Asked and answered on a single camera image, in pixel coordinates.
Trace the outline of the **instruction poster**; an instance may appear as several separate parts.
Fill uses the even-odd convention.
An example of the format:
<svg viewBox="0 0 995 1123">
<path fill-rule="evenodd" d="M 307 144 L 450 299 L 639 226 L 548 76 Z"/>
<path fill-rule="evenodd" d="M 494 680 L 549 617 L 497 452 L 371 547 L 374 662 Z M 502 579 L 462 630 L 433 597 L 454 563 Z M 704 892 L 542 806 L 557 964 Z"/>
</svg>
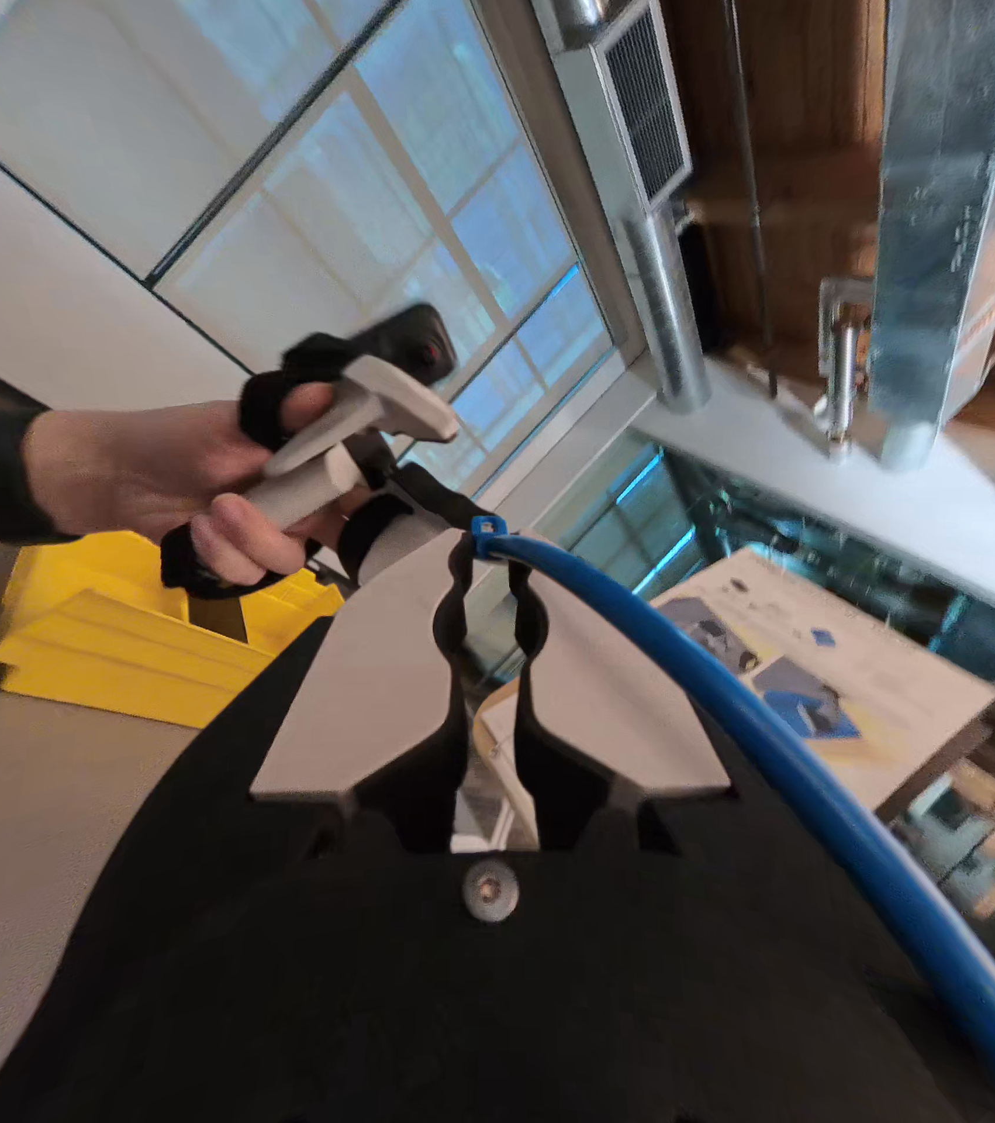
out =
<svg viewBox="0 0 995 1123">
<path fill-rule="evenodd" d="M 740 549 L 653 606 L 889 821 L 973 744 L 995 686 Z"/>
</svg>

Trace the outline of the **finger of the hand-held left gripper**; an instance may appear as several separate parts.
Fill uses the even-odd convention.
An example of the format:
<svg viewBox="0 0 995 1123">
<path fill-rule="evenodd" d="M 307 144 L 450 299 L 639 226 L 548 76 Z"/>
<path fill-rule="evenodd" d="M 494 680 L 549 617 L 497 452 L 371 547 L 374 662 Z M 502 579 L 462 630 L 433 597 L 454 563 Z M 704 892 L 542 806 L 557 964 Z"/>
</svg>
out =
<svg viewBox="0 0 995 1123">
<path fill-rule="evenodd" d="M 378 535 L 358 568 L 358 586 L 393 580 L 438 583 L 448 589 L 452 583 L 456 551 L 465 541 L 465 531 L 450 526 L 435 526 L 426 517 L 396 517 Z"/>
</svg>

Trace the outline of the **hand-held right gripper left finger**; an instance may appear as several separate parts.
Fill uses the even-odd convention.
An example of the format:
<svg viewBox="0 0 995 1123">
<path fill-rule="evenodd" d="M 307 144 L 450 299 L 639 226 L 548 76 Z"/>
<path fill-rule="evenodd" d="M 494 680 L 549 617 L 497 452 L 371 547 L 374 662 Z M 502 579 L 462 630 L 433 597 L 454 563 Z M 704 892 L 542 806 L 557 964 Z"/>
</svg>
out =
<svg viewBox="0 0 995 1123">
<path fill-rule="evenodd" d="M 249 792 L 266 802 L 357 793 L 461 709 L 474 548 L 446 530 L 363 585 L 336 613 Z"/>
</svg>

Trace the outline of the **round spiral air duct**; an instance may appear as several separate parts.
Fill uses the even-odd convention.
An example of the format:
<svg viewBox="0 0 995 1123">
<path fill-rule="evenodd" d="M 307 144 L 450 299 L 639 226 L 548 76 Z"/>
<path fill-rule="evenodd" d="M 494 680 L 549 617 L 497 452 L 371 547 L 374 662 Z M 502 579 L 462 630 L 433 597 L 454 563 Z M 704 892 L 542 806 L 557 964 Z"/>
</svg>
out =
<svg viewBox="0 0 995 1123">
<path fill-rule="evenodd" d="M 622 225 L 622 262 L 659 399 L 674 414 L 694 414 L 711 398 L 702 337 L 674 213 L 663 205 Z"/>
</svg>

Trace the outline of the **black wristband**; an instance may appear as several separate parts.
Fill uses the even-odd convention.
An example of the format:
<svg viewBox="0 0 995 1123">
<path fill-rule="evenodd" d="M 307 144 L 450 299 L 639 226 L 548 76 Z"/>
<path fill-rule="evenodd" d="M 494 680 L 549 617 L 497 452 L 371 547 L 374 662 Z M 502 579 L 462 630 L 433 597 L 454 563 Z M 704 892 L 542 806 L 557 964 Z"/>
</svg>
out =
<svg viewBox="0 0 995 1123">
<path fill-rule="evenodd" d="M 80 541 L 61 533 L 38 504 L 30 483 L 24 445 L 45 407 L 0 409 L 0 545 L 19 549 Z"/>
</svg>

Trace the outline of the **grey wall air vent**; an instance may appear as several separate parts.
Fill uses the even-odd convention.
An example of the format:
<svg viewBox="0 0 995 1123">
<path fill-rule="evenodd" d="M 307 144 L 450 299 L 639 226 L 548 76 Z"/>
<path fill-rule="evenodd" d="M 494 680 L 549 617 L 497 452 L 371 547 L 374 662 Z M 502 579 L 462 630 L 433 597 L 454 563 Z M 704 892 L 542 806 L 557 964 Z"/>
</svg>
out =
<svg viewBox="0 0 995 1123">
<path fill-rule="evenodd" d="M 551 62 L 608 218 L 657 212 L 694 173 L 660 3 L 539 3 Z"/>
</svg>

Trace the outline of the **foil wrapped rectangular duct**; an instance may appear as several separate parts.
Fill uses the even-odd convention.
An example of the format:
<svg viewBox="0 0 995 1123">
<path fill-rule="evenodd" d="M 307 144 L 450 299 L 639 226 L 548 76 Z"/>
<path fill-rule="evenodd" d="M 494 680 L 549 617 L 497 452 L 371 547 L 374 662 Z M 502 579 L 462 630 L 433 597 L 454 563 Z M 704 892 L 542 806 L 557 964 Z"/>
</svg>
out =
<svg viewBox="0 0 995 1123">
<path fill-rule="evenodd" d="M 885 31 L 869 404 L 904 472 L 979 393 L 995 335 L 995 1 L 889 3 Z"/>
</svg>

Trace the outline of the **person's left hand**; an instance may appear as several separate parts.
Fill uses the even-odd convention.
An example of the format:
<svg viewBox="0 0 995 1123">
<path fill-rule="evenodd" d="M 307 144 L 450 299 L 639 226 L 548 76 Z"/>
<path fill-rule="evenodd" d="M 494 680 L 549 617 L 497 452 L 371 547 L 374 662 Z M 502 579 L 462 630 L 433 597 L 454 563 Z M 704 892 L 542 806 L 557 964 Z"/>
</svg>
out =
<svg viewBox="0 0 995 1123">
<path fill-rule="evenodd" d="M 153 543 L 187 526 L 204 566 L 249 586 L 294 575 L 307 542 L 335 549 L 372 493 L 357 487 L 288 530 L 242 494 L 272 453 L 239 427 L 238 404 L 218 400 L 137 412 L 52 411 L 23 442 L 31 492 L 69 536 L 132 531 Z"/>
</svg>

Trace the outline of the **large window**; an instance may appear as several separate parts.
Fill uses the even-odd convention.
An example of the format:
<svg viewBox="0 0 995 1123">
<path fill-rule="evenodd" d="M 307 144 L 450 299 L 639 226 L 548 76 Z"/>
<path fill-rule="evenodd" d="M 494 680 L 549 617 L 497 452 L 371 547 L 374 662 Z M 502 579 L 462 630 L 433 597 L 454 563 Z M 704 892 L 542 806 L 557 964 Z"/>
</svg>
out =
<svg viewBox="0 0 995 1123">
<path fill-rule="evenodd" d="M 613 349 L 472 3 L 0 3 L 0 164 L 249 370 L 433 304 L 455 489 Z"/>
</svg>

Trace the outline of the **yellow plastic bin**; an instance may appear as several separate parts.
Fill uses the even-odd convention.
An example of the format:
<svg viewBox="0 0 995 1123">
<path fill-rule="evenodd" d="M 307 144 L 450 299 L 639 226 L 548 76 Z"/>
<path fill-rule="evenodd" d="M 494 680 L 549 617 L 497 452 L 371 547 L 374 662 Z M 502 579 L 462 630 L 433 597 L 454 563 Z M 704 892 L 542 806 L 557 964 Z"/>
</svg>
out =
<svg viewBox="0 0 995 1123">
<path fill-rule="evenodd" d="M 21 549 L 2 604 L 3 690 L 203 729 L 344 599 L 304 569 L 246 597 L 233 639 L 191 623 L 153 543 L 110 533 Z"/>
</svg>

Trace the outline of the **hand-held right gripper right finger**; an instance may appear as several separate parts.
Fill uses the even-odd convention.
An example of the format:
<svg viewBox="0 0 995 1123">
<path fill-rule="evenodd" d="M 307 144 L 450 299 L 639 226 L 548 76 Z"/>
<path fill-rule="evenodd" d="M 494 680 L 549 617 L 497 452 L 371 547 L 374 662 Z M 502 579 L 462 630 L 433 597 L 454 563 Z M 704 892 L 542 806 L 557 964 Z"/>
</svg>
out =
<svg viewBox="0 0 995 1123">
<path fill-rule="evenodd" d="M 640 797 L 730 792 L 730 776 L 689 696 L 632 640 L 536 570 L 521 604 L 543 613 L 544 637 L 519 681 L 544 734 Z"/>
</svg>

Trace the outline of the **silver insulated pipe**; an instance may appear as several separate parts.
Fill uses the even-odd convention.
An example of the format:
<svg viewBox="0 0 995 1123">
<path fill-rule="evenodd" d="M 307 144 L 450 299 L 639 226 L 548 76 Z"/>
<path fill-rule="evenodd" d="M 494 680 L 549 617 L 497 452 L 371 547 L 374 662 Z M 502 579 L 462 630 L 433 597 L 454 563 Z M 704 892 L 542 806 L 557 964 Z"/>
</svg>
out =
<svg viewBox="0 0 995 1123">
<path fill-rule="evenodd" d="M 855 405 L 862 385 L 861 342 L 870 332 L 874 282 L 866 278 L 826 276 L 818 299 L 818 370 L 826 380 L 814 407 L 827 455 L 843 460 L 852 447 Z"/>
</svg>

